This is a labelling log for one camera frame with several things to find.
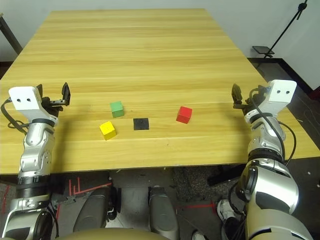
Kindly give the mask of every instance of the white wall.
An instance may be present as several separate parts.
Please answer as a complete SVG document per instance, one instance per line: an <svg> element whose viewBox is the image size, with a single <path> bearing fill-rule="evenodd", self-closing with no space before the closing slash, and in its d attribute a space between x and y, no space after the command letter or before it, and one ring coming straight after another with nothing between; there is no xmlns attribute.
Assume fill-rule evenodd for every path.
<svg viewBox="0 0 320 240"><path fill-rule="evenodd" d="M271 46L303 0L0 0L0 12L24 47L51 11L96 9L205 8L247 57L255 57L253 45ZM309 17L295 21L275 49L276 57L296 64L291 40L302 39L304 22L320 10L318 0L309 0ZM0 61L16 58L14 50L0 34Z"/></svg>
<svg viewBox="0 0 320 240"><path fill-rule="evenodd" d="M320 86L320 1L308 0L274 51L315 90Z"/></svg>

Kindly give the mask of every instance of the cube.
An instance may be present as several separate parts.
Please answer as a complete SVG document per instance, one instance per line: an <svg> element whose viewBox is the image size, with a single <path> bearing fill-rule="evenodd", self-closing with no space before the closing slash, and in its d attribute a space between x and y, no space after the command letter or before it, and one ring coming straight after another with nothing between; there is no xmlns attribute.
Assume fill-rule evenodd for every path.
<svg viewBox="0 0 320 240"><path fill-rule="evenodd" d="M125 115L124 106L122 105L121 101L116 101L110 103L112 116L114 118L122 117Z"/></svg>
<svg viewBox="0 0 320 240"><path fill-rule="evenodd" d="M191 114L192 114L192 109L185 107L185 106L181 106L178 112L178 115L176 117L176 120L178 122L187 124L191 118Z"/></svg>
<svg viewBox="0 0 320 240"><path fill-rule="evenodd" d="M117 135L115 127L110 121L107 121L104 124L100 125L100 130L105 140L111 139Z"/></svg>

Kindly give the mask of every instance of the metal leg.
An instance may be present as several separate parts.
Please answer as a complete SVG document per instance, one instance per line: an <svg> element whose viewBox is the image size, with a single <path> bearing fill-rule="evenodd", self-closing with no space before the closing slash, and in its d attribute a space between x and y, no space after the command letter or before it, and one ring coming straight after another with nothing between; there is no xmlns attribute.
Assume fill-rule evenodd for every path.
<svg viewBox="0 0 320 240"><path fill-rule="evenodd" d="M228 180L232 180L235 178L240 177L241 173L245 169L246 165L245 164L240 164L238 166L235 166L231 168L228 171L223 171L219 175L216 176L210 176L207 179L207 183L209 186L214 186L216 184L222 184Z"/></svg>
<svg viewBox="0 0 320 240"><path fill-rule="evenodd" d="M8 42L11 44L15 52L17 54L20 54L23 48L1 15L0 15L0 30L5 36L5 38L8 40Z"/></svg>

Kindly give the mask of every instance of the black square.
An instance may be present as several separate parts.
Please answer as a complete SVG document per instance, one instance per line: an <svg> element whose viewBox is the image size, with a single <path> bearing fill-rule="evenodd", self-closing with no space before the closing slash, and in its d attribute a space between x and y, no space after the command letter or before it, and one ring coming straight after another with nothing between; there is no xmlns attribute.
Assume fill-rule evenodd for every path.
<svg viewBox="0 0 320 240"><path fill-rule="evenodd" d="M134 130L149 130L149 119L148 118L134 118L133 119Z"/></svg>

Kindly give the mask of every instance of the black cable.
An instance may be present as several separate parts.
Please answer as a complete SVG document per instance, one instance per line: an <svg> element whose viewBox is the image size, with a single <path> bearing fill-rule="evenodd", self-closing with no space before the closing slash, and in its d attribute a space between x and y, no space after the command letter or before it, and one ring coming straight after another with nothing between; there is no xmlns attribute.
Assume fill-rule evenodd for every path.
<svg viewBox="0 0 320 240"><path fill-rule="evenodd" d="M16 120L16 122L17 122L17 123L20 123L20 127L21 127L21 128L28 128L29 125L30 125L30 123L23 123L23 122L20 121L20 120ZM12 126L12 123L11 123L11 122L9 122L7 126L8 126L8 128L10 128L10 129L16 129L14 126Z"/></svg>
<svg viewBox="0 0 320 240"><path fill-rule="evenodd" d="M10 114L7 112L5 105L8 103L11 103L11 98L9 97L7 100L4 101L4 103L1 105L1 112L2 114L5 116L6 119L9 120L9 122L14 126L14 128L18 129L21 133L23 133L24 135L27 134L27 132L23 129L23 127L21 125L19 125L17 123L16 120L14 120Z"/></svg>
<svg viewBox="0 0 320 240"><path fill-rule="evenodd" d="M285 126L285 127L291 132L292 137L293 137L293 149L292 149L292 152L291 152L291 154L290 154L290 156L289 156L289 158L288 158L288 160L286 161L286 164L285 164L285 166L288 166L288 164L290 163L290 161L291 161L291 159L292 159L292 157L294 156L295 151L296 151L297 138L296 138L295 132L294 132L287 124L285 124L285 123L283 123L283 122L281 122L281 121L278 121L278 122L279 122L279 124Z"/></svg>
<svg viewBox="0 0 320 240"><path fill-rule="evenodd" d="M238 226L238 228L236 229L236 231L234 232L231 240L239 240L241 239L241 235L244 232L244 224L246 222L246 216L244 216L244 218L240 221L240 225Z"/></svg>
<svg viewBox="0 0 320 240"><path fill-rule="evenodd" d="M55 238L58 238L59 237L59 225L58 225L57 217L56 217L56 215L54 214L54 212L51 210L51 208L49 206L47 206L46 209L49 211L51 217L54 220L54 223L55 223Z"/></svg>
<svg viewBox="0 0 320 240"><path fill-rule="evenodd" d="M232 210L233 210L236 214L244 215L244 213L241 212L241 211L239 211L239 209L231 202L231 194L232 194L232 191L233 191L233 189L236 187L237 184L238 184L238 182L236 182L235 184L232 185L232 187L230 187L229 193L228 193L228 201L229 201L229 204L230 204Z"/></svg>
<svg viewBox="0 0 320 240"><path fill-rule="evenodd" d="M270 128L274 131L275 135L277 136L277 138L279 139L280 141L280 144L281 144L281 148L282 148L282 158L283 158L283 161L285 161L286 159L286 150L285 150L285 145L284 145L284 141L282 140L280 134L278 133L278 131L275 129L275 127L272 125L272 123L269 121L269 119L263 114L263 112L260 110L260 108L256 105L253 97L252 97L252 93L254 91L259 91L258 88L254 88L250 91L249 93L249 98L253 104L253 106L255 107L255 109L258 111L258 113L263 117L263 119L269 124Z"/></svg>

